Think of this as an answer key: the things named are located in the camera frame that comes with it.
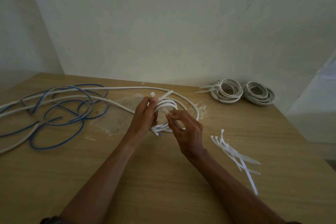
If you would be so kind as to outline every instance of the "wooden tabletop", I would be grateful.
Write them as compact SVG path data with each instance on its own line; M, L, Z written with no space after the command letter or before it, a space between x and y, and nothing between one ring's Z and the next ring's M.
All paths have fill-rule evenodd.
M260 166L248 164L250 169L261 172L260 176L251 174L258 196L280 216L305 224L336 223L336 172L315 154L273 105L257 106L244 99L223 104L209 93L194 94L195 87L46 73L3 93L0 104L54 86L81 83L106 87L154 86L182 94L202 108L203 119L199 121L204 125L204 147L249 189L252 187L246 173L240 172L213 144L210 135L220 136L221 129L225 129L224 138L231 146L261 163ZM152 91L110 90L107 98L145 96ZM154 92L157 96L163 94L159 90ZM97 120L86 121L84 129L59 148L35 151L26 142L1 155L0 222L38 223L44 217L59 214L121 140L124 130L118 119L124 113L126 111L114 108ZM22 128L34 119L39 117L30 117L26 112L3 118L0 134ZM119 130L113 128L111 120ZM36 144L47 146L65 140L78 127L79 124L45 127L36 136ZM0 149L25 134L0 138ZM156 137L148 133L127 164L107 223L231 222L207 182L180 153L173 134L162 133Z

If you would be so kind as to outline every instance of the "person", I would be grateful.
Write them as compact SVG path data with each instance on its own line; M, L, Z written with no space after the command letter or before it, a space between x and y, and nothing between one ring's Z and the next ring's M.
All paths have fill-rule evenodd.
M41 224L98 224L104 222L129 158L145 134L157 124L158 114L154 113L157 101L156 97L145 97L139 103L127 133L111 155L59 216L44 219ZM173 110L166 117L181 153L207 180L234 223L286 223L249 189L233 178L203 148L203 125L200 122L187 111ZM180 120L185 129L179 128L174 120Z

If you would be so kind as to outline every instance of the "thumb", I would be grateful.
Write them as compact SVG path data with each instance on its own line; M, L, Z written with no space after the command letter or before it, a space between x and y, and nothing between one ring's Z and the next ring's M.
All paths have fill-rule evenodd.
M151 112L154 113L154 109L158 104L158 98L157 97L153 97L152 100L149 102L149 105L146 109L146 112Z

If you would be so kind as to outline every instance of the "table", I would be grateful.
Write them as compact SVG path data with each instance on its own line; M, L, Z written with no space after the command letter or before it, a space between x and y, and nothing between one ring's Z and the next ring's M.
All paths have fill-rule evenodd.
M241 154L261 163L248 167L259 197L284 219L305 224L336 223L336 172L320 159L290 122L271 105L262 107L244 99L234 104L215 101L195 87L40 73L3 93L0 104L59 85L98 83L104 86L155 86L174 90L202 106L203 144L236 179L252 189L210 135L225 139ZM110 90L111 100L153 90ZM22 112L1 120L1 134L27 123ZM73 133L76 125L47 127L40 143ZM38 223L57 215L103 163L122 138L86 122L82 132L57 149L35 151L26 142L0 156L1 223ZM112 200L107 223L231 223L204 178L180 153L172 133L148 133L130 159Z

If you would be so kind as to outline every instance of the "white wall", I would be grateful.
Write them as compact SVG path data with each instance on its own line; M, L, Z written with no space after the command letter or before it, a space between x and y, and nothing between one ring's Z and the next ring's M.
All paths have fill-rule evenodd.
M308 141L336 143L336 80L316 75L289 109L287 118Z
M0 4L0 91L38 72L63 73L36 1Z
M66 74L262 82L286 113L335 47L335 0L37 0Z

